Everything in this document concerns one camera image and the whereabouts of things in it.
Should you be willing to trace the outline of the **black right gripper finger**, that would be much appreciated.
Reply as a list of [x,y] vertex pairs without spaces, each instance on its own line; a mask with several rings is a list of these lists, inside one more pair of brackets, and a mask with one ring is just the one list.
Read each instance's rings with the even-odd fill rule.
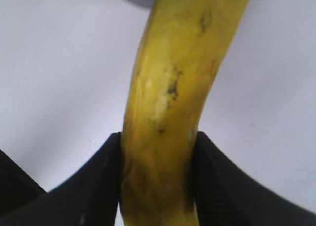
[[199,131],[192,189],[201,226],[314,226],[316,215],[274,193],[233,163]]

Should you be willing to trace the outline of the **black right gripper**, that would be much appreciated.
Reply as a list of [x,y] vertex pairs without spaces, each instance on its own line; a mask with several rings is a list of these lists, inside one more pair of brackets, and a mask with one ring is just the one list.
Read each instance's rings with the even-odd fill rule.
[[45,191],[0,152],[2,226],[113,226],[119,199],[120,136],[113,133],[67,180]]

